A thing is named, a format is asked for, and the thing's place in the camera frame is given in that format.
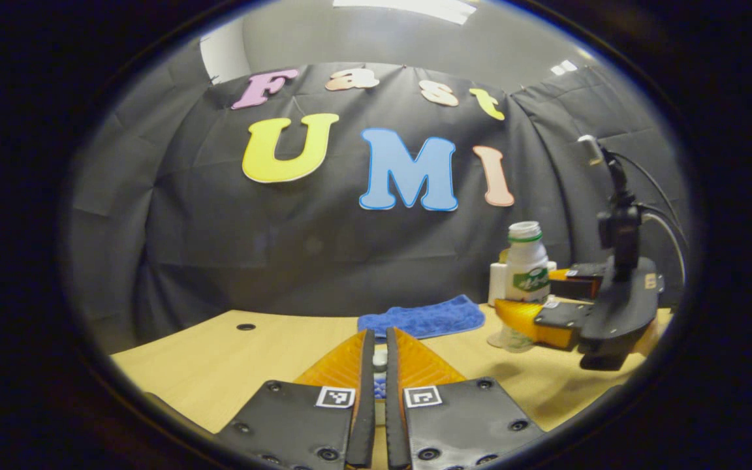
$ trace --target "green label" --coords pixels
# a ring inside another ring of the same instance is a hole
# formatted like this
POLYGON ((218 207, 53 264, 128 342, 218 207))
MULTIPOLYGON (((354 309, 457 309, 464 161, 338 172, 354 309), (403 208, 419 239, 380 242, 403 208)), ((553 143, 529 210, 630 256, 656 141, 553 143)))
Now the green label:
POLYGON ((525 292, 535 292, 550 283, 547 268, 535 268, 529 273, 513 274, 512 286, 525 292))

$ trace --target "blue towel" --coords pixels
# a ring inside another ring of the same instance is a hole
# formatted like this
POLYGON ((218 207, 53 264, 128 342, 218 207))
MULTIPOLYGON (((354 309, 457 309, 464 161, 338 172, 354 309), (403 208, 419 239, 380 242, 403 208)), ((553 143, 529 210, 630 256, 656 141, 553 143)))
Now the blue towel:
POLYGON ((442 304, 424 307, 391 307, 385 313, 363 315, 358 318, 358 330, 375 331, 377 343, 387 338, 386 328, 391 326, 405 331, 416 339, 462 333, 480 328, 486 316, 476 303, 465 295, 458 295, 442 304))

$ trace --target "plastic bottle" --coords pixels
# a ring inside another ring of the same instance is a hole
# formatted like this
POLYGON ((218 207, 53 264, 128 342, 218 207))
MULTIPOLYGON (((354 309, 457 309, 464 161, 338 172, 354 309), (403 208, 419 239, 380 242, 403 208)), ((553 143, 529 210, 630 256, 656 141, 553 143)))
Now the plastic bottle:
POLYGON ((510 226, 510 250, 507 253, 507 300, 543 304, 550 295, 547 274, 547 250, 541 243, 537 222, 519 222, 510 226))

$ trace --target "screw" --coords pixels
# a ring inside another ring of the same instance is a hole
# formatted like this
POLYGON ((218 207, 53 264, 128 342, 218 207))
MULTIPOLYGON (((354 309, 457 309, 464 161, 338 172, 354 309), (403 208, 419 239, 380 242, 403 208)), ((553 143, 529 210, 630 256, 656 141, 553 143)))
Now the screw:
POLYGON ((420 460, 433 460, 439 457, 439 451, 433 447, 423 449, 417 454, 420 460))
POLYGON ((477 461, 475 465, 480 465, 482 463, 491 462, 495 460, 496 458, 498 458, 498 456, 496 456, 495 454, 490 454, 490 455, 487 455, 486 457, 481 458, 479 461, 477 461))
POLYGON ((525 429, 526 426, 530 426, 530 423, 527 420, 517 420, 510 425, 510 431, 520 431, 525 429))
POLYGON ((319 457, 324 460, 335 460, 338 458, 338 452, 335 452, 329 447, 325 447, 319 451, 319 457))

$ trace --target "letter m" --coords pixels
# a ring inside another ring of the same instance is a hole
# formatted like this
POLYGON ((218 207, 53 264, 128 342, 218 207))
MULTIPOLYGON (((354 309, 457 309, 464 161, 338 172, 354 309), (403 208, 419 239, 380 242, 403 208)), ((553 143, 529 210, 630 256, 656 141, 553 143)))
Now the letter m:
POLYGON ((414 205, 424 182, 426 195, 420 199, 429 211, 454 211, 457 198, 451 186, 451 155, 454 144, 429 137, 416 160, 411 157, 400 136, 388 129, 365 129, 362 138, 370 143, 370 180, 368 191, 358 199, 362 208, 384 210, 396 205, 390 193, 390 178, 406 208, 414 205))

